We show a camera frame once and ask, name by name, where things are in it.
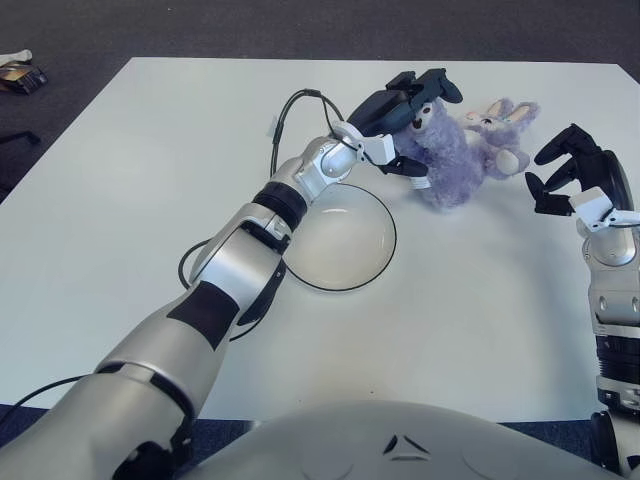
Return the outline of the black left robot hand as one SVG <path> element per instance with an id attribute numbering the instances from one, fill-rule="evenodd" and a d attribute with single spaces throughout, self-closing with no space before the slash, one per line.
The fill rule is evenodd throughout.
<path id="1" fill-rule="evenodd" d="M 412 126 L 423 109 L 435 100 L 453 104 L 463 100 L 444 68 L 428 69 L 420 76 L 415 71 L 403 71 L 383 90 L 369 95 L 346 122 L 365 138 L 391 136 Z"/>

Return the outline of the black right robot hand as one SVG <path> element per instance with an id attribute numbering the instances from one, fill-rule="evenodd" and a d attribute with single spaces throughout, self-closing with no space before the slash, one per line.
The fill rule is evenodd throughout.
<path id="1" fill-rule="evenodd" d="M 577 180 L 581 190 L 599 187 L 618 210 L 633 210 L 634 203 L 626 173 L 611 150 L 603 150 L 591 135 L 576 124 L 553 137 L 535 156 L 536 165 L 546 165 L 561 156 L 570 158 L 543 182 L 531 172 L 525 180 L 539 214 L 571 216 L 575 210 L 567 195 L 555 191 Z"/>

